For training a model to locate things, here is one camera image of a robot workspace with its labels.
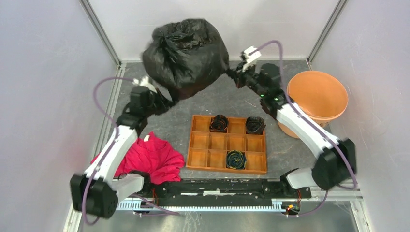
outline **wooden tray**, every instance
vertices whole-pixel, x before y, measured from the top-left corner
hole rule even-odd
[[[265,130],[262,135],[246,134],[246,118],[227,117],[227,133],[210,132],[209,124],[213,117],[192,117],[186,167],[212,172],[266,174]],[[226,167],[226,155],[230,150],[245,153],[245,169],[235,170]]]

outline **rolled black cloth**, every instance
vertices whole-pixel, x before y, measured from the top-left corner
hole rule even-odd
[[[216,115],[211,119],[209,124],[209,131],[211,132],[227,132],[228,131],[228,119],[223,115]]]
[[[261,117],[248,117],[246,119],[246,134],[263,134],[266,125]]]
[[[245,169],[245,165],[246,157],[244,153],[237,150],[232,150],[226,155],[226,166],[228,168],[243,170]]]

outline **black plastic bag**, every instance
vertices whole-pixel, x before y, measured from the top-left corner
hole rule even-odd
[[[229,69],[228,50],[205,19],[157,27],[152,39],[142,62],[147,74],[169,91],[172,105],[194,96]]]

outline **pink fabric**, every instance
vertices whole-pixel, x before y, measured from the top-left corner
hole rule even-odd
[[[137,139],[130,147],[119,164],[115,176],[128,174],[131,171],[146,172],[149,173],[151,182],[158,185],[165,181],[180,181],[179,169],[184,164],[181,153],[174,150],[169,142],[157,138],[153,132],[150,132],[147,142]]]

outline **orange plant pot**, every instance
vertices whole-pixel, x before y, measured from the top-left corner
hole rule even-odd
[[[287,92],[303,112],[321,127],[340,117],[349,102],[344,86],[336,78],[320,71],[298,73],[289,82]],[[298,138],[288,127],[278,124],[287,135]]]

